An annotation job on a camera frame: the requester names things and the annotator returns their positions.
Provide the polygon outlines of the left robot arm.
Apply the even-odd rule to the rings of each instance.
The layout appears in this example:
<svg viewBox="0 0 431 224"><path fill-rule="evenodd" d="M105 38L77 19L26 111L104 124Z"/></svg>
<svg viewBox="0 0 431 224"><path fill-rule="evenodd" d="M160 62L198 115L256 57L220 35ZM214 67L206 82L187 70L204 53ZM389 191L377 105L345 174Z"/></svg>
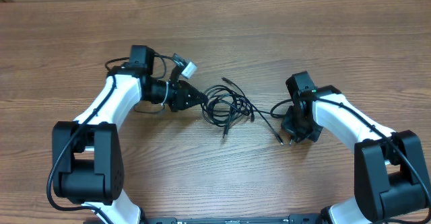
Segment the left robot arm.
<svg viewBox="0 0 431 224"><path fill-rule="evenodd" d="M133 45L128 57L105 67L105 86L89 108L53 127L46 197L58 211L91 210L101 223L146 223L124 189L119 129L142 101L178 112L206 103L207 97L187 83L196 64L177 54Z"/></svg>

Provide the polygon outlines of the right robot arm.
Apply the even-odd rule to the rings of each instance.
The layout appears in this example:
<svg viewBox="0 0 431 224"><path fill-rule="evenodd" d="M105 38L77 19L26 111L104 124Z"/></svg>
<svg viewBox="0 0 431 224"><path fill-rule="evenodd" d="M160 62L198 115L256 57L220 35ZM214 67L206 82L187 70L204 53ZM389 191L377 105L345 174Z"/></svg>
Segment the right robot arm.
<svg viewBox="0 0 431 224"><path fill-rule="evenodd" d="M327 129L354 154L354 195L325 207L317 223L400 223L401 215L430 209L430 177L415 133L377 123L336 87L317 87L306 71L286 87L292 105L281 127L292 142L315 142Z"/></svg>

